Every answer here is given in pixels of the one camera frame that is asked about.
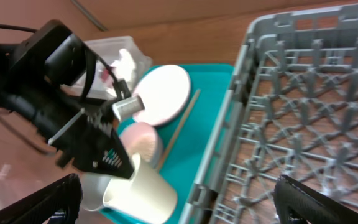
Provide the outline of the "pink bowl with rice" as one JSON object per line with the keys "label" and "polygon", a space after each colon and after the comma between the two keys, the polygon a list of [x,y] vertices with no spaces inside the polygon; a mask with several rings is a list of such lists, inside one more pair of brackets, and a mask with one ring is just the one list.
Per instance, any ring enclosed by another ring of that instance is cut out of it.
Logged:
{"label": "pink bowl with rice", "polygon": [[129,156],[139,153],[156,168],[163,154],[163,142],[157,130],[148,123],[132,123],[119,135]]}

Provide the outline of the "white napkin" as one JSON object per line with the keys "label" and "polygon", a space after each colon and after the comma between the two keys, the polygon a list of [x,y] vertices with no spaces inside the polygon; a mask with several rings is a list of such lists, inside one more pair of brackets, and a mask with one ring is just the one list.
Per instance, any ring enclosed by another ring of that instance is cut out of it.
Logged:
{"label": "white napkin", "polygon": [[124,79],[128,89],[132,91],[135,86],[135,81],[137,80],[137,74],[135,72],[137,65],[131,53],[127,49],[120,49],[119,60],[113,61],[110,67],[117,79]]}

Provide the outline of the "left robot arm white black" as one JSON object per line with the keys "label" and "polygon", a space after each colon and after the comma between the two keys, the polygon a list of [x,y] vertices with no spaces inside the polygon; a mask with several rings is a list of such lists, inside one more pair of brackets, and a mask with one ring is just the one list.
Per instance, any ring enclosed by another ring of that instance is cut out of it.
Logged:
{"label": "left robot arm white black", "polygon": [[59,167],[128,179],[134,167],[117,132],[103,130],[112,102],[93,114],[81,106],[99,62],[65,24],[48,21],[19,44],[0,44],[0,108],[28,120],[61,151]]}

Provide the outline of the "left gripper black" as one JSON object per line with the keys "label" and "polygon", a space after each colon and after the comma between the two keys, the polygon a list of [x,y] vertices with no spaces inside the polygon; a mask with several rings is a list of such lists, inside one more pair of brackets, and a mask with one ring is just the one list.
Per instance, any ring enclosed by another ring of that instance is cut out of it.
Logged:
{"label": "left gripper black", "polygon": [[66,25],[48,21],[9,56],[0,107],[30,121],[48,145],[78,170],[128,179],[134,172],[114,130],[103,131],[102,112],[80,104],[88,95],[102,58]]}

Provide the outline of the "red stained plastic wrapper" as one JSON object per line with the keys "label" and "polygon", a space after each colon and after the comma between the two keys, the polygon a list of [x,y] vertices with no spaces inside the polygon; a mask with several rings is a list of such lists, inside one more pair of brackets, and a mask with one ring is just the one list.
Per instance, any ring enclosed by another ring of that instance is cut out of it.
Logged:
{"label": "red stained plastic wrapper", "polygon": [[101,81],[102,81],[105,85],[111,85],[111,83],[113,82],[113,79],[112,79],[112,77],[110,76],[108,69],[104,69],[104,70],[100,73],[100,79],[101,79]]}

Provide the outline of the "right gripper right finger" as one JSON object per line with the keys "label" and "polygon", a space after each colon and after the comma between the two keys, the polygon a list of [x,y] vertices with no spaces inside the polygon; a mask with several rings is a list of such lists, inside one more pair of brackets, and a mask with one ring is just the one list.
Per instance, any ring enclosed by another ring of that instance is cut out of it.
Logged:
{"label": "right gripper right finger", "polygon": [[280,223],[358,224],[357,212],[287,175],[278,178],[273,199]]}

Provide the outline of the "white paper cup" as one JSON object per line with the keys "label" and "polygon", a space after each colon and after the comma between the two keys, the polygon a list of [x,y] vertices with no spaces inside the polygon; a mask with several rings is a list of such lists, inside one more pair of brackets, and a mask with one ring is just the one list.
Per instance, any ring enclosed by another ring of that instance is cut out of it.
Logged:
{"label": "white paper cup", "polygon": [[165,223],[177,205],[176,191],[140,154],[133,154],[131,162],[131,178],[113,177],[103,205],[146,223]]}

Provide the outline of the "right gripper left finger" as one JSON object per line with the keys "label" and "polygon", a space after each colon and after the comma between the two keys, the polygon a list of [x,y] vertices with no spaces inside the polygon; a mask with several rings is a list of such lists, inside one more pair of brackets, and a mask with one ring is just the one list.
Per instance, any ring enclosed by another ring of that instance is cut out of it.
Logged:
{"label": "right gripper left finger", "polygon": [[80,178],[72,173],[0,210],[0,224],[75,224],[82,198]]}

